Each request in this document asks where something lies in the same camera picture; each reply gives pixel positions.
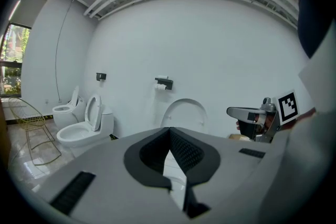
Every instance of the wall-mounted holder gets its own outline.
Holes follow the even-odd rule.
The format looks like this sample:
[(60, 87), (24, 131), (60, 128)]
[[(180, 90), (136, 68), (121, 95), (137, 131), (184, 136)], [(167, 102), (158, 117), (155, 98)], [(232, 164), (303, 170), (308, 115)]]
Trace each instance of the wall-mounted holder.
[(158, 81), (158, 84), (166, 85), (166, 90), (171, 90), (173, 88), (173, 81), (170, 79), (161, 79), (155, 78)]
[(96, 80), (100, 81), (101, 79), (105, 80), (106, 79), (106, 74), (104, 74), (104, 73), (97, 73)]

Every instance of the toilet lid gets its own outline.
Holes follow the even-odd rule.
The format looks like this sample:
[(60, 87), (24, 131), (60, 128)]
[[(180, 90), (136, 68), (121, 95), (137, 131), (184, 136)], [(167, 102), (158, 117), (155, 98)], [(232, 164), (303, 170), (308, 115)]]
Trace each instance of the toilet lid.
[(94, 94), (85, 109), (85, 121), (90, 123), (92, 130), (96, 131), (99, 128), (101, 120), (101, 100), (99, 94)]
[(72, 97), (71, 97), (71, 101), (70, 101), (70, 104), (72, 104), (73, 106), (77, 105), (78, 92), (79, 92), (79, 87), (76, 86), (73, 93), (72, 93)]

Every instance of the metal chair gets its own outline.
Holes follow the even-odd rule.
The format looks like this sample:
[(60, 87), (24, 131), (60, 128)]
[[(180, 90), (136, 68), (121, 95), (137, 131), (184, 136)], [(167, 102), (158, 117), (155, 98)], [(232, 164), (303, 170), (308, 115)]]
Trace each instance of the metal chair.
[[(35, 166), (46, 165), (46, 164), (52, 163), (53, 161), (55, 161), (57, 158), (59, 158), (62, 155), (61, 151), (59, 151), (59, 149), (53, 143), (55, 141), (55, 139), (53, 138), (49, 129), (46, 126), (45, 118), (42, 116), (42, 114), (36, 108), (34, 108), (31, 104), (27, 103), (26, 101), (24, 101), (24, 100), (22, 100), (18, 97), (10, 97), (8, 105), (9, 105), (9, 108), (10, 108), (12, 114), (14, 115), (17, 123), (20, 125), (21, 128), (23, 128), (26, 131), (29, 154), (30, 154), (30, 157), (31, 157), (31, 161)], [(39, 143), (34, 147), (31, 147), (30, 139), (29, 139), (29, 132), (34, 131), (34, 130), (38, 130), (38, 129), (43, 129), (43, 131), (46, 133), (49, 140), (44, 141), (42, 143)], [(31, 155), (32, 154), (31, 152), (36, 147), (38, 147), (42, 144), (45, 144), (45, 143), (51, 143), (55, 147), (55, 149), (59, 152), (59, 155), (56, 158), (54, 158), (53, 160), (51, 160), (50, 162), (46, 162), (46, 163), (42, 163), (42, 164), (35, 164), (34, 160), (33, 160), (33, 157)]]

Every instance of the toilet paper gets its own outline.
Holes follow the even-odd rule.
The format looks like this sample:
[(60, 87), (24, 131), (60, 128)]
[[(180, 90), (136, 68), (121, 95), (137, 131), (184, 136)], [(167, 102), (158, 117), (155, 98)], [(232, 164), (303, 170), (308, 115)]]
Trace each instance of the toilet paper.
[(164, 91), (166, 89), (166, 85), (164, 84), (156, 84), (155, 85), (155, 89), (159, 90), (159, 91)]
[(168, 76), (164, 76), (164, 75), (158, 75), (156, 76), (158, 79), (168, 79)]

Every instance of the window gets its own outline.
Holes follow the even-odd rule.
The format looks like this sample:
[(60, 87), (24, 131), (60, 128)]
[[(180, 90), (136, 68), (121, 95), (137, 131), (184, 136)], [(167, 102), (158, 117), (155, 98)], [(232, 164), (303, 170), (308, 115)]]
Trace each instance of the window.
[(0, 97), (21, 97), (21, 67), (30, 27), (11, 23), (1, 44)]

